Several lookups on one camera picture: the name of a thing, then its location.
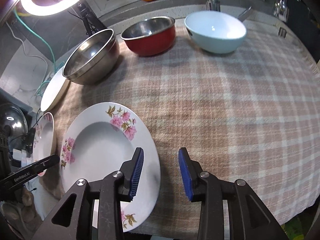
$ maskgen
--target screw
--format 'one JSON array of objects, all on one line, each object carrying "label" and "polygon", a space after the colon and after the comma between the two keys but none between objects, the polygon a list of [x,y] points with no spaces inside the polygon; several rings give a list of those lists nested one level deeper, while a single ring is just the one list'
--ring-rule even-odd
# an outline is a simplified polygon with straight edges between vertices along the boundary
[{"label": "screw", "polygon": [[84,179],[78,179],[77,180],[77,185],[78,186],[83,186],[85,184],[85,180]]},{"label": "screw", "polygon": [[237,179],[237,184],[239,186],[244,186],[245,185],[245,181],[243,179]]},{"label": "screw", "polygon": [[114,171],[112,173],[112,176],[114,176],[115,178],[119,178],[122,176],[122,172],[121,171]]},{"label": "screw", "polygon": [[209,172],[207,172],[207,171],[201,171],[201,172],[200,172],[200,177],[201,177],[201,178],[207,178],[207,177],[209,177]]}]

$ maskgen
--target tablecloth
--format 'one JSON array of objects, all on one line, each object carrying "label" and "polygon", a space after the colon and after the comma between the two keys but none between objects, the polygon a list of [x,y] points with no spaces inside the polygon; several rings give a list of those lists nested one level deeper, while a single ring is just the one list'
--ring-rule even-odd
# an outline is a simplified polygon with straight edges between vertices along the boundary
[{"label": "tablecloth", "polygon": [[[148,127],[161,165],[157,204],[134,232],[195,239],[200,203],[185,196],[180,147],[219,179],[246,180],[282,224],[320,193],[318,81],[300,47],[267,33],[248,31],[226,55],[201,50],[182,27],[174,46],[154,57],[138,57],[121,42],[106,78],[92,86],[71,82],[52,110],[57,154],[84,109],[120,103]],[[41,181],[59,198],[58,174],[52,169]]]}]

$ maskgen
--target light blue bowl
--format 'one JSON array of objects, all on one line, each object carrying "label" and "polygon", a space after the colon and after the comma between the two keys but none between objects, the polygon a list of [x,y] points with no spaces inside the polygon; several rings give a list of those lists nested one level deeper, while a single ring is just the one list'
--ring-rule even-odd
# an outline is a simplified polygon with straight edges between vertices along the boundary
[{"label": "light blue bowl", "polygon": [[224,54],[238,48],[247,29],[237,18],[217,11],[199,11],[184,20],[193,41],[209,52]]}]

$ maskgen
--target floral plate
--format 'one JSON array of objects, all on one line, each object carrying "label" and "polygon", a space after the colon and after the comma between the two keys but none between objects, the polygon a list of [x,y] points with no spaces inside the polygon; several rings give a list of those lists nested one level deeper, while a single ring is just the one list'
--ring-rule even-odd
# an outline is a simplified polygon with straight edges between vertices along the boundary
[{"label": "floral plate", "polygon": [[[67,191],[78,179],[95,181],[119,170],[136,149],[144,150],[144,163],[137,195],[121,202],[124,232],[139,226],[152,212],[160,189],[160,163],[148,128],[130,109],[117,103],[93,105],[70,125],[60,154],[60,175]],[[99,201],[94,205],[97,227]]]},{"label": "floral plate", "polygon": [[[53,115],[48,112],[42,116],[36,126],[36,134],[33,139],[33,162],[39,161],[55,153],[56,148],[57,137],[54,130]],[[42,177],[45,174],[45,171],[46,170],[39,173],[38,176]]]}]

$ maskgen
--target red bowl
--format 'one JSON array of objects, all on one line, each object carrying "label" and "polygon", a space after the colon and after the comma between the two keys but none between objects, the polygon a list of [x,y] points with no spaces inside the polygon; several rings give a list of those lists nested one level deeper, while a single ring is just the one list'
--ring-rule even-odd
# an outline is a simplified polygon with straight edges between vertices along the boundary
[{"label": "red bowl", "polygon": [[176,37],[175,19],[153,17],[135,23],[121,33],[128,48],[140,56],[152,56],[169,49]]}]

